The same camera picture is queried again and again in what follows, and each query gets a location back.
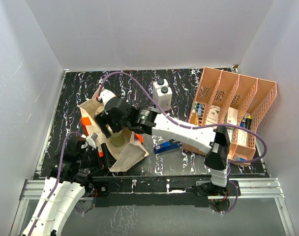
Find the orange bag handle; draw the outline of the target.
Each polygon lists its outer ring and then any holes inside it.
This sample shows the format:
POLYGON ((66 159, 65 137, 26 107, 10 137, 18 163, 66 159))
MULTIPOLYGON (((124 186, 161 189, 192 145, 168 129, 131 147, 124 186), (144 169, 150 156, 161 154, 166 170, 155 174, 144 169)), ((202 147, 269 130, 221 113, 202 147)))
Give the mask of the orange bag handle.
POLYGON ((85 135, 91 135, 92 133, 97 134, 96 143, 98 146, 105 143, 111 155, 119 160, 121 157, 132 157, 143 159, 147 157, 149 153, 144 148, 143 144, 135 136, 136 134, 128 129, 124 128, 120 137, 124 138, 123 145, 120 147, 115 146, 110 139, 107 139, 105 135, 101 132, 99 126, 92 121, 89 116, 81 117, 81 123, 85 132, 85 135))

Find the canvas tote bag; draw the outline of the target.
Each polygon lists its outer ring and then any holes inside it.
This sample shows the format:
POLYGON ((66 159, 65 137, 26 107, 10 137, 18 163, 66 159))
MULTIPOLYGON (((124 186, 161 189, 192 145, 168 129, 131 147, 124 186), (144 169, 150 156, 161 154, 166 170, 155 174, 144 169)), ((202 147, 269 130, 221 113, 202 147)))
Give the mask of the canvas tote bag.
POLYGON ((118 133, 113 133, 112 129, 107 125, 106 129, 110 132, 111 137, 106 138, 101 128, 94 120, 96 115, 104 111, 103 103, 97 101, 98 93, 102 95, 108 93, 107 89, 98 88, 93 97, 78 107, 81 112, 81 123, 86 136, 96 134, 97 138, 93 141, 100 148, 105 144, 110 154, 115 159, 114 164, 109 168, 110 172, 126 172, 135 164, 149 156, 148 151, 137 137, 137 134, 124 128, 118 133))

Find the white square bottle black cap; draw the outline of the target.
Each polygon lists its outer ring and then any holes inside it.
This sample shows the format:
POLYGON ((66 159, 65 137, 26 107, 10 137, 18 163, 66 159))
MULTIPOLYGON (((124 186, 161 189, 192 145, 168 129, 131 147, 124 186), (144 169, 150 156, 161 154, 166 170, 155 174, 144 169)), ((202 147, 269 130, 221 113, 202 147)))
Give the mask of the white square bottle black cap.
POLYGON ((153 97, 157 95, 157 91, 162 87, 168 87, 169 84, 166 79, 159 78, 152 83, 153 86, 153 97))

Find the green bottle white cap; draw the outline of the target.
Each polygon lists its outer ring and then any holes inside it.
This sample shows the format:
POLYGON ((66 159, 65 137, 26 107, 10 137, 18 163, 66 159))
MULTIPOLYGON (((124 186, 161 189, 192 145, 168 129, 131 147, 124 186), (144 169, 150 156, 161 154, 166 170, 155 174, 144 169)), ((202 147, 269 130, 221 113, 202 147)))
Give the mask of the green bottle white cap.
POLYGON ((108 128, 108 130, 111 134, 111 136, 109 138, 110 142, 118 148, 123 146, 125 143, 125 138, 124 138, 124 134, 123 134, 122 130, 117 133, 114 133, 110 127, 108 128))

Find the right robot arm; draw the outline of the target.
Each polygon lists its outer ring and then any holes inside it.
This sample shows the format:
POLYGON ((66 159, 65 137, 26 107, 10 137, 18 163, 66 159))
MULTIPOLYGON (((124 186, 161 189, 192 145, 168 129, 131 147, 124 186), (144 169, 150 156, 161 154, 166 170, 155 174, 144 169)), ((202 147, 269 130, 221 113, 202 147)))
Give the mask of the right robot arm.
POLYGON ((189 144, 206 154, 204 164, 210 168, 211 189, 223 195, 229 189, 228 154, 230 139, 222 124, 202 127, 163 114, 153 107, 135 108, 122 98, 105 92, 97 96, 104 110, 94 120, 106 138, 124 128, 138 134, 164 134, 170 139, 189 144))

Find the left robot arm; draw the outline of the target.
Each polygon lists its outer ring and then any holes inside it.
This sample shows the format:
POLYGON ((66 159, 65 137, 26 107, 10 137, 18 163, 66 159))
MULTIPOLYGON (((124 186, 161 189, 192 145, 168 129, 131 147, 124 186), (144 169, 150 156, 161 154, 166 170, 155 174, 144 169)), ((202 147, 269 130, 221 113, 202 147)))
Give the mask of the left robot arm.
POLYGON ((23 230, 24 236, 59 236, 76 204, 83 196, 106 196, 107 184, 93 183, 92 176, 83 169, 103 167, 97 146, 96 133, 74 139, 66 137, 61 153, 57 156, 46 177, 36 209, 23 230))

